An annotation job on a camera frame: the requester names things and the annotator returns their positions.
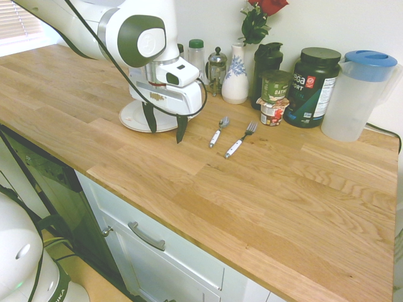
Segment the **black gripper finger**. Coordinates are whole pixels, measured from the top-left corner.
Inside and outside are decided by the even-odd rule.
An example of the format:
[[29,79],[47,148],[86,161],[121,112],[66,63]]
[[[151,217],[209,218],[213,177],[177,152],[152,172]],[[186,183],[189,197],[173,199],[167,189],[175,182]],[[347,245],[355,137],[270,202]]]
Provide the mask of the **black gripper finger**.
[[154,106],[150,103],[142,103],[142,109],[150,131],[155,133],[157,131],[157,121],[154,115]]
[[176,142],[180,143],[183,140],[188,125],[188,117],[183,115],[177,115],[176,121],[178,125],[178,129],[176,131]]

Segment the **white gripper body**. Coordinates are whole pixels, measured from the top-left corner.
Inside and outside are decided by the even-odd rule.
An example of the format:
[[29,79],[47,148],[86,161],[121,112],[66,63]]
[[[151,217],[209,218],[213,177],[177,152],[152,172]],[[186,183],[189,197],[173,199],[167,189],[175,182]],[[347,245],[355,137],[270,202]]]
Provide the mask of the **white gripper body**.
[[179,115],[189,115],[202,106],[202,92],[197,82],[185,87],[166,84],[153,86],[145,78],[145,68],[129,68],[129,79],[152,104],[164,111]]

